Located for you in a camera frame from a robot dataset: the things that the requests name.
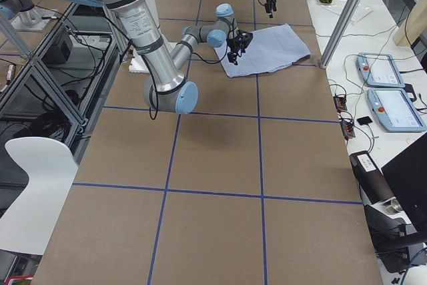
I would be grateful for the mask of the light blue striped shirt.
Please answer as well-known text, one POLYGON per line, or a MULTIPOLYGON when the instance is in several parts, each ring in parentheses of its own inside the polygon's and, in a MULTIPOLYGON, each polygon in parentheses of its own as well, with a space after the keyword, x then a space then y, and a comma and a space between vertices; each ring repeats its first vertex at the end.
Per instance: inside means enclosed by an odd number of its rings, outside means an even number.
POLYGON ((268 27, 252 32, 253 39, 238 64, 227 58, 221 65, 228 77, 272 73, 291 66, 311 54, 308 46, 288 24, 268 27))

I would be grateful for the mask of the orange circuit board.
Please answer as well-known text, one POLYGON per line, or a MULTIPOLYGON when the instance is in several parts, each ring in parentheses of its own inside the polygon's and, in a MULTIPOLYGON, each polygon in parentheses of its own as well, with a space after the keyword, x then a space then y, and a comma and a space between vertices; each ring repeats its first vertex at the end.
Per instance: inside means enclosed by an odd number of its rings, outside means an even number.
POLYGON ((347 111, 347 105, 346 105, 346 98, 344 96, 337 96, 335 95, 333 97, 334 105, 336 107, 337 112, 347 111))
POLYGON ((354 133, 354 124, 351 121, 349 121, 348 119, 341 119, 340 126, 344 139, 349 140, 356 137, 354 133))

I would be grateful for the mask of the upper blue teach pendant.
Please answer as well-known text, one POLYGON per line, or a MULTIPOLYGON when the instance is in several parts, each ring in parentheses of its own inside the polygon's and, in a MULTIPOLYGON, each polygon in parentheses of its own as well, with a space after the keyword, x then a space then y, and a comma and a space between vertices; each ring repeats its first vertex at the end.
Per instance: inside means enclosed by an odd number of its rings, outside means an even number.
POLYGON ((390 54, 357 54, 356 67, 368 87, 404 88, 400 71, 390 54))

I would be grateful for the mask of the blue teach pendant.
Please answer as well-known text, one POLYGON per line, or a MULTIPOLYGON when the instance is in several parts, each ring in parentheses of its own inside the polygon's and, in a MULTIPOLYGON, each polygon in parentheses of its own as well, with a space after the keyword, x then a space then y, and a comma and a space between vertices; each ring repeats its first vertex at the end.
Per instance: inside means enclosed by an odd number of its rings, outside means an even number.
POLYGON ((426 125, 402 88, 370 88, 367 98, 380 125, 391 133, 418 133, 426 125))
POLYGON ((368 87, 404 88, 400 71, 390 54, 357 54, 356 67, 368 87))

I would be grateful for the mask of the wooden plank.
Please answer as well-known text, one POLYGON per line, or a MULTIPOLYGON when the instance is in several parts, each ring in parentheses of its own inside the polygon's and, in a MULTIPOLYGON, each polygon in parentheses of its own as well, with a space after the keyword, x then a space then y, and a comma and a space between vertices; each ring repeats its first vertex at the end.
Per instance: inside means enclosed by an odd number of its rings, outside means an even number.
POLYGON ((397 46, 411 46, 426 29, 426 0, 419 0, 393 36, 397 46))

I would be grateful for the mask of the small black square pad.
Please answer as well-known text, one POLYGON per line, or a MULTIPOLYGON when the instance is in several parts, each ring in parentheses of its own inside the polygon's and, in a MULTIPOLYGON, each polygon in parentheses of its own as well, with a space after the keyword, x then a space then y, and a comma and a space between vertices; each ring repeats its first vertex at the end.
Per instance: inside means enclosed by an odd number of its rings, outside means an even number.
POLYGON ((359 117, 356 119, 359 125, 368 125, 372 123, 372 119, 369 116, 359 117))

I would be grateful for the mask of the lower blue teach pendant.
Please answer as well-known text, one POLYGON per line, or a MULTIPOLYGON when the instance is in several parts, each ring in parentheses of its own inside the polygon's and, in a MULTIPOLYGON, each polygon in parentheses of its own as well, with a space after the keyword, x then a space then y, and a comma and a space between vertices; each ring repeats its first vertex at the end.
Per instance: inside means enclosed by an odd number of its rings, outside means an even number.
POLYGON ((367 98, 380 125, 391 133, 418 133, 426 125, 402 88, 370 88, 367 98))

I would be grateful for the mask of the black brown box device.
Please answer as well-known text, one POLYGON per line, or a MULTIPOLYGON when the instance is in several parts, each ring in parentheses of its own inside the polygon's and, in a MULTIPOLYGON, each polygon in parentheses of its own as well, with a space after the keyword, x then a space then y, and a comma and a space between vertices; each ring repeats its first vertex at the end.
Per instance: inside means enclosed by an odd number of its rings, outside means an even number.
POLYGON ((371 204, 385 202, 395 197, 382 172, 367 151, 349 156, 355 178, 371 204))

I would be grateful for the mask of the black monitor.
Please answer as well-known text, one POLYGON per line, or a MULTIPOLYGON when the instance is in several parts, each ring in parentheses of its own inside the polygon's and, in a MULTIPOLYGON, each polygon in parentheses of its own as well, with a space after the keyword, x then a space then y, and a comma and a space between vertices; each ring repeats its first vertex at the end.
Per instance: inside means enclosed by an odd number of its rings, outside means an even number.
POLYGON ((426 230, 426 135, 382 167, 402 209, 418 231, 426 230))

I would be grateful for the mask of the white chair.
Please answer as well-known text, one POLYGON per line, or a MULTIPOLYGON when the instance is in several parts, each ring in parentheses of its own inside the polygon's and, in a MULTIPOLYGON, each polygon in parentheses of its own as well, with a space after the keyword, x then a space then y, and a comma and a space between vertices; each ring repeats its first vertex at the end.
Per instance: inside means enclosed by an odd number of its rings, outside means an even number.
POLYGON ((78 170, 70 149, 47 137, 7 141, 29 182, 1 217, 1 249, 43 255, 78 170))

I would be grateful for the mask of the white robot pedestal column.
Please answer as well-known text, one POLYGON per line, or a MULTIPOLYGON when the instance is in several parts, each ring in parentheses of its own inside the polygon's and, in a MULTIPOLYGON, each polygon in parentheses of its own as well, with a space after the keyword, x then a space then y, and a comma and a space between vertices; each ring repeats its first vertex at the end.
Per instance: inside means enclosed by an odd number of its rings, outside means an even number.
POLYGON ((132 23, 138 38, 133 40, 133 58, 129 71, 146 74, 151 71, 154 75, 175 71, 170 56, 175 43, 170 43, 161 32, 155 0, 143 0, 142 5, 142 10, 132 23))

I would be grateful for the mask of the aluminium frame post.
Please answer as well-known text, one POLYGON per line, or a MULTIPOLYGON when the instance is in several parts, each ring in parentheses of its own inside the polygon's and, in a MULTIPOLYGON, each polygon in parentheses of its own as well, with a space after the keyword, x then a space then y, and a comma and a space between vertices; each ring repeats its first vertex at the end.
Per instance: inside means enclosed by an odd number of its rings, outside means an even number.
POLYGON ((343 34, 350 23, 350 20, 359 4, 360 0, 347 0, 344 5, 343 11, 337 21, 337 24, 330 36, 327 46, 322 54, 319 62, 321 69, 326 69, 334 52, 338 48, 338 45, 343 37, 343 34))

